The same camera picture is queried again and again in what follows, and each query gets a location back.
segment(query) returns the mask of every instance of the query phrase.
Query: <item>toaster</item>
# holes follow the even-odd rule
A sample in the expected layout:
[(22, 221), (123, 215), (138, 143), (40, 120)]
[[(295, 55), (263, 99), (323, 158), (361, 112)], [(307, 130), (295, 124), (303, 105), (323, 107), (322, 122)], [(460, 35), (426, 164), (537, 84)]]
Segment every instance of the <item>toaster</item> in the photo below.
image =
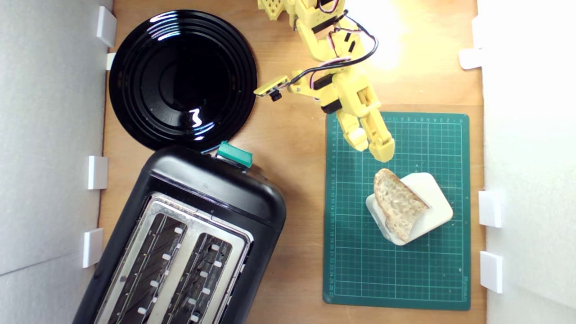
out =
[(250, 166), (227, 143), (216, 155), (154, 152), (73, 323), (243, 323), (286, 218)]

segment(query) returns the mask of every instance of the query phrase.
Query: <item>slice of bread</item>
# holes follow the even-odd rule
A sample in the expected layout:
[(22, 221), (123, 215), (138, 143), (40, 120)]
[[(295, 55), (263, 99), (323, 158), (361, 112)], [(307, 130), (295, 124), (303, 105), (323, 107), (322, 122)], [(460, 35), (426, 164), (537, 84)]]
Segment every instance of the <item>slice of bread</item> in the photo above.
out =
[(389, 169), (381, 169), (374, 176), (374, 195), (386, 216), (386, 227), (404, 242), (416, 221), (430, 209)]

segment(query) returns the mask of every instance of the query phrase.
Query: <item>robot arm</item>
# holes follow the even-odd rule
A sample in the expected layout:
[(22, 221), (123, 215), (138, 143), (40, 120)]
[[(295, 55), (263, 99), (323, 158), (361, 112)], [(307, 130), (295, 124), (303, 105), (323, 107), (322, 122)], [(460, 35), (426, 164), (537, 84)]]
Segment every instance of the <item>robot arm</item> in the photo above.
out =
[[(282, 11), (290, 25), (298, 29), (309, 55), (322, 64), (306, 71), (295, 71), (293, 78), (278, 77), (255, 90), (258, 96), (279, 100), (280, 91), (309, 96), (327, 114), (335, 113), (344, 138), (356, 150), (369, 149), (381, 162), (392, 159), (395, 142), (379, 112), (376, 93), (358, 63), (373, 54), (377, 39), (347, 17), (344, 0), (258, 0), (258, 6), (276, 20)], [(316, 34), (331, 28), (325, 39)], [(360, 35), (366, 33), (374, 47), (365, 53)]]

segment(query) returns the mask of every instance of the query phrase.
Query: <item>wooden table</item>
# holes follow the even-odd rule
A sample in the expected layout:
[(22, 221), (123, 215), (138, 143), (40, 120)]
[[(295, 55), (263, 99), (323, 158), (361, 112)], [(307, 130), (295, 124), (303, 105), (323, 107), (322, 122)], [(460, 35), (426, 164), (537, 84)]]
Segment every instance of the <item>wooden table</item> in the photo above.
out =
[[(380, 3), (379, 10), (374, 3)], [(458, 51), (472, 46), (474, 0), (348, 0), (350, 16), (380, 39), (367, 63), (383, 110), (466, 113), (471, 121), (472, 308), (467, 312), (327, 305), (322, 301), (325, 115), (308, 98), (258, 99), (243, 129), (230, 141), (254, 153), (255, 163), (282, 188), (287, 220), (251, 309), (248, 323), (482, 323), (486, 292), (479, 284), (477, 191), (483, 188), (482, 82), (462, 71)], [(259, 80), (315, 66), (286, 15), (269, 21), (256, 1), (115, 0), (116, 45), (139, 23), (174, 9), (214, 13), (250, 42)], [(107, 99), (104, 155), (109, 185), (102, 193), (100, 227), (107, 242), (151, 151), (121, 127)]]

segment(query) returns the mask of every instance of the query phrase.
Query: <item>black round plate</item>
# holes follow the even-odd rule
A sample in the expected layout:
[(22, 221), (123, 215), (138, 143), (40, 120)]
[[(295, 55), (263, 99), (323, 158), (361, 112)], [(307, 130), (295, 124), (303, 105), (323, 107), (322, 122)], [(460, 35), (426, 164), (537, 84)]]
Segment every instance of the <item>black round plate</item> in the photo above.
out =
[(109, 92), (118, 120), (144, 146), (205, 152), (240, 130), (256, 84), (254, 57), (234, 26), (212, 14), (176, 10), (126, 37)]

